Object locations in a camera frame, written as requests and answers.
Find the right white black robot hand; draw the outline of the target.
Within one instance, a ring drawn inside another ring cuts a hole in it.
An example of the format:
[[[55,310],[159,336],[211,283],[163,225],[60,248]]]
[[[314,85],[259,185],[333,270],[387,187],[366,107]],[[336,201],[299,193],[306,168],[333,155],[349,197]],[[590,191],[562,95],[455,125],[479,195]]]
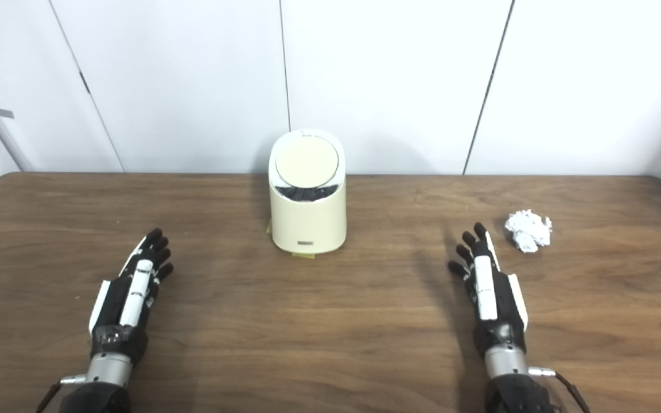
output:
[[[526,352],[526,308],[521,291],[514,276],[501,270],[488,228],[476,222],[472,232],[462,233],[462,244],[456,246],[456,253],[462,262],[451,260],[448,269],[462,280],[472,301],[472,337],[479,356],[484,357],[496,346]]]

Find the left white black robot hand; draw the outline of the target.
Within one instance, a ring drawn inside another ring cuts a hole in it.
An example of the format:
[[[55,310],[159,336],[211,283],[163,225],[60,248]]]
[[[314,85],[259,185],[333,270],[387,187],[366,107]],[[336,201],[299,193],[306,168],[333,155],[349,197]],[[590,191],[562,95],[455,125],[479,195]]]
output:
[[[90,316],[90,356],[117,353],[138,364],[149,345],[147,324],[160,287],[172,274],[169,240],[160,228],[147,233],[118,276],[100,285]]]

